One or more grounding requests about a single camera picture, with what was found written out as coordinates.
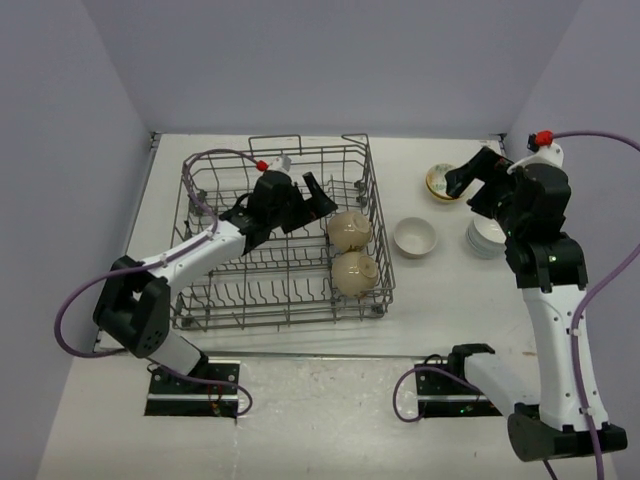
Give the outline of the yellow green patterned bowl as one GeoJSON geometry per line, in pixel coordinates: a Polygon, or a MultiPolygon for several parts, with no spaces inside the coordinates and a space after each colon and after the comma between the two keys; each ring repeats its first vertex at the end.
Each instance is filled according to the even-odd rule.
{"type": "Polygon", "coordinates": [[[432,190],[428,190],[428,193],[434,201],[442,204],[455,204],[458,202],[458,199],[456,198],[451,198],[447,195],[441,196],[437,192],[434,192],[432,190]]]}

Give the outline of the cream floral patterned bowl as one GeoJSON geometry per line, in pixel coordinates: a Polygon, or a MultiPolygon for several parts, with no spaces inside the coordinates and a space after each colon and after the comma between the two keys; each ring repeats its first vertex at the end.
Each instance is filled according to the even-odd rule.
{"type": "Polygon", "coordinates": [[[425,178],[425,184],[427,189],[437,192],[441,196],[444,196],[444,195],[449,196],[446,190],[447,181],[445,176],[449,171],[452,171],[454,169],[455,169],[455,166],[449,163],[439,163],[432,166],[428,170],[425,178]]]}

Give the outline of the beige bowl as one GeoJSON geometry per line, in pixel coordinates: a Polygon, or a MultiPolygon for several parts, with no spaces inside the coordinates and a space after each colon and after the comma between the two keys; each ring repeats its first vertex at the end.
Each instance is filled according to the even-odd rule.
{"type": "Polygon", "coordinates": [[[334,260],[332,276],[335,288],[342,295],[360,298],[377,284],[378,264],[362,252],[347,252],[334,260]]]}
{"type": "Polygon", "coordinates": [[[407,217],[397,223],[393,240],[404,257],[419,259],[434,250],[438,235],[430,222],[419,217],[407,217]]]}
{"type": "Polygon", "coordinates": [[[363,250],[372,239],[371,223],[358,211],[345,211],[332,217],[327,232],[330,242],[342,253],[363,250]]]}

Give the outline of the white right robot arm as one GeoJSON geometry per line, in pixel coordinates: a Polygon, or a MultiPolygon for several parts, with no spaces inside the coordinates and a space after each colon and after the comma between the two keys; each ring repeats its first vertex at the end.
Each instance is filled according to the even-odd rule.
{"type": "Polygon", "coordinates": [[[446,368],[456,392],[478,388],[507,420],[523,462],[594,456],[627,448],[626,431],[610,422],[599,395],[586,331],[588,275],[579,243],[563,232],[571,197],[566,173],[548,159],[512,162],[483,147],[446,173],[460,196],[482,183],[471,210],[497,222],[506,261],[531,319],[540,375],[533,395],[492,351],[475,351],[446,368]]]}

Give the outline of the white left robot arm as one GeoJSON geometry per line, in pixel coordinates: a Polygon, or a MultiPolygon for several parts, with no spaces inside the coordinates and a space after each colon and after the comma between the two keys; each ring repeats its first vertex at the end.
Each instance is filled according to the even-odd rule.
{"type": "Polygon", "coordinates": [[[308,197],[288,174],[266,171],[252,192],[201,233],[142,261],[128,256],[116,260],[94,310],[94,322],[135,357],[167,369],[183,391],[201,390],[208,379],[208,357],[171,330],[171,303],[197,278],[266,242],[273,230],[290,233],[336,211],[335,202],[312,173],[304,174],[303,180],[308,197]]]}

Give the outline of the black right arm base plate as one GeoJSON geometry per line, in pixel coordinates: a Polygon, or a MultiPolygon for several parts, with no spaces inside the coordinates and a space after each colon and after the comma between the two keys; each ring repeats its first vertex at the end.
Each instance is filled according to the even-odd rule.
{"type": "Polygon", "coordinates": [[[501,417],[484,395],[439,373],[418,372],[415,383],[420,419],[501,417]]]}

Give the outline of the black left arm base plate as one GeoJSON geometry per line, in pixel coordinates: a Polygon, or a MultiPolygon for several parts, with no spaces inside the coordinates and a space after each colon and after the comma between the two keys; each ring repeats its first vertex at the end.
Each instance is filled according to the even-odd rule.
{"type": "Polygon", "coordinates": [[[236,418],[239,410],[237,389],[180,380],[157,365],[151,374],[144,415],[151,417],[236,418]]]}

